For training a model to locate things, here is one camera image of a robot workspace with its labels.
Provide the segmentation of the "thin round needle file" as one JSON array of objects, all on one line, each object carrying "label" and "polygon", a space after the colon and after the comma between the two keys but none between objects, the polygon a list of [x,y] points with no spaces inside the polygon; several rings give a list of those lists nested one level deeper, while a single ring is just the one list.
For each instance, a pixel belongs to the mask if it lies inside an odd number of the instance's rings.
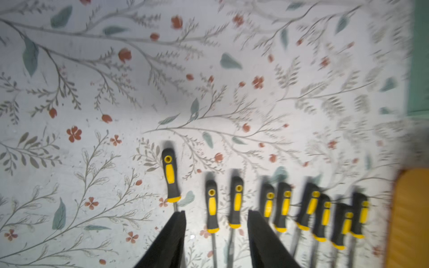
[{"label": "thin round needle file", "polygon": [[351,223],[351,242],[348,255],[348,268],[354,267],[354,256],[357,241],[363,239],[363,225],[368,221],[370,202],[367,195],[361,192],[354,192],[352,195],[352,211],[354,213]]}]

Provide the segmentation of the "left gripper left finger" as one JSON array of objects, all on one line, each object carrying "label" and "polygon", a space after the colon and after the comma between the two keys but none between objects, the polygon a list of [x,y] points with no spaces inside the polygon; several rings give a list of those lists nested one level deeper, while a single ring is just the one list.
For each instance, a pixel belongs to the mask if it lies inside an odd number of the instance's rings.
[{"label": "left gripper left finger", "polygon": [[180,268],[187,220],[185,211],[174,212],[135,268]]}]

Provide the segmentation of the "yellow plastic storage tray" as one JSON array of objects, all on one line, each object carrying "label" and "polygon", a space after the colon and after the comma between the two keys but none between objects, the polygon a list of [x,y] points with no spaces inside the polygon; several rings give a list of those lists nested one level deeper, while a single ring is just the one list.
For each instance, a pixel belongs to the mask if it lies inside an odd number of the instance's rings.
[{"label": "yellow plastic storage tray", "polygon": [[394,185],[385,267],[428,266],[429,170],[405,170]]}]

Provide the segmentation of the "black yellow file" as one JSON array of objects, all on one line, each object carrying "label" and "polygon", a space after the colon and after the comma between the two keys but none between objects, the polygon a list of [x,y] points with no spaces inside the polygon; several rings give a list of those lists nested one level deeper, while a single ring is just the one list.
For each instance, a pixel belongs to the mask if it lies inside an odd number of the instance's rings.
[{"label": "black yellow file", "polygon": [[162,151],[162,164],[167,183],[167,201],[173,205],[174,212],[178,212],[178,202],[181,200],[181,191],[178,185],[178,167],[173,148],[167,148]]},{"label": "black yellow file", "polygon": [[337,267],[337,258],[340,251],[346,249],[345,237],[350,232],[353,219],[352,207],[345,203],[337,203],[334,212],[334,225],[331,235],[332,259],[331,268]]},{"label": "black yellow file", "polygon": [[291,244],[291,255],[294,258],[297,252],[302,231],[309,231],[309,219],[315,213],[319,197],[319,187],[314,183],[307,183],[302,195],[301,207],[296,218],[296,229]]},{"label": "black yellow file", "polygon": [[241,227],[240,213],[242,208],[242,195],[244,190],[244,181],[239,176],[233,176],[230,188],[230,212],[228,223],[230,227],[230,240],[228,245],[227,267],[233,267],[233,258],[235,250],[235,230]]},{"label": "black yellow file", "polygon": [[271,213],[273,211],[273,203],[275,198],[274,187],[269,183],[263,183],[261,186],[261,193],[259,199],[259,212],[266,223],[269,222]]},{"label": "black yellow file", "polygon": [[206,208],[207,208],[207,231],[212,237],[213,267],[217,268],[216,233],[219,231],[217,219],[217,184],[214,179],[206,181]]},{"label": "black yellow file", "polygon": [[290,200],[292,197],[292,188],[286,182],[278,184],[276,210],[274,214],[274,228],[277,235],[280,236],[287,232],[287,217],[290,208]]},{"label": "black yellow file", "polygon": [[312,228],[312,234],[315,240],[311,249],[310,268],[315,268],[317,266],[319,244],[327,241],[325,229],[330,220],[330,211],[330,197],[322,193],[318,200],[315,221]]}]

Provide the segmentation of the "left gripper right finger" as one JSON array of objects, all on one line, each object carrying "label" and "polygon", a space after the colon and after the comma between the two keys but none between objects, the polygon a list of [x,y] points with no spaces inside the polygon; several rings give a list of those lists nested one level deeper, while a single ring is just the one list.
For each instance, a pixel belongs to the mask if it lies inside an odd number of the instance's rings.
[{"label": "left gripper right finger", "polygon": [[248,237],[252,267],[300,268],[258,211],[248,211]]}]

